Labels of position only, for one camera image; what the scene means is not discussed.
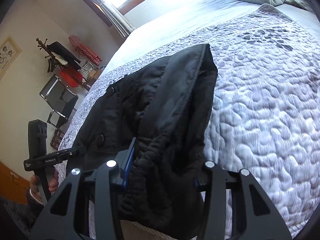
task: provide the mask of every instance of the gray curtain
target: gray curtain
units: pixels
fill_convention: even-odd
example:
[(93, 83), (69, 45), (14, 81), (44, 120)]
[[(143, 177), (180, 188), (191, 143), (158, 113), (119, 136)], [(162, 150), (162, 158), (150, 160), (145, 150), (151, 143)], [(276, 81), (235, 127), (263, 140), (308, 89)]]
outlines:
[(117, 31), (122, 37), (127, 37), (135, 28), (128, 22), (128, 20), (114, 7), (111, 3), (105, 0), (91, 0), (99, 5)]

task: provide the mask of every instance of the wooden cabinet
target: wooden cabinet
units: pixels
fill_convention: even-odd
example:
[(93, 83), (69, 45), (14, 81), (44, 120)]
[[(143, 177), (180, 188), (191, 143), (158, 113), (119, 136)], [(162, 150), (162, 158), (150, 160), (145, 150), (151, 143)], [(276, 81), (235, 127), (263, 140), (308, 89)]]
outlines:
[(26, 190), (29, 181), (0, 162), (0, 195), (20, 204), (27, 204)]

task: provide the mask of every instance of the bed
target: bed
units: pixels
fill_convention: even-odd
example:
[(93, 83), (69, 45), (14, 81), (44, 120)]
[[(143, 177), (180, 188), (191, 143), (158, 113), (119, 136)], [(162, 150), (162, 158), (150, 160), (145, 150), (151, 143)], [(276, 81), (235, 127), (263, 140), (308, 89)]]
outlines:
[[(316, 16), (287, 4), (204, 0), (170, 12), (127, 38), (88, 92), (60, 149), (72, 147), (108, 85), (157, 58), (209, 43), (219, 76), (204, 154), (225, 169), (249, 169), (294, 237), (320, 202), (319, 40)], [(61, 183), (66, 163), (57, 169)]]

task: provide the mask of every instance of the sleeve cuff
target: sleeve cuff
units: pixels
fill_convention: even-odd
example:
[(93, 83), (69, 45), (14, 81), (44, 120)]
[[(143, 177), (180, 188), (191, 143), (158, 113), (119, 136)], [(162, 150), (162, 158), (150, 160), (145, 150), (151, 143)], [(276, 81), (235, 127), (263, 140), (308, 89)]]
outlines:
[(37, 203), (43, 205), (42, 202), (40, 202), (39, 200), (37, 200), (37, 199), (33, 196), (33, 194), (31, 193), (31, 189), (29, 190), (29, 192), (30, 192), (31, 197), (32, 197)]

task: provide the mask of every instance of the jacket button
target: jacket button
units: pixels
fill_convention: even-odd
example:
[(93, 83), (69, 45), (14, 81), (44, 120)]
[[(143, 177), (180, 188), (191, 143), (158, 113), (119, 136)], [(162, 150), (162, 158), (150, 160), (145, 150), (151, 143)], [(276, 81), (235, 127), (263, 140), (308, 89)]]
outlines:
[(104, 136), (102, 134), (98, 134), (96, 136), (96, 145), (97, 147), (101, 147), (103, 145), (104, 142)]
[(105, 94), (106, 98), (111, 97), (111, 96), (113, 95), (113, 92), (114, 92), (114, 91), (115, 91), (115, 90), (114, 90), (113, 87), (109, 87), (109, 88), (107, 89), (107, 91), (106, 91), (106, 94)]

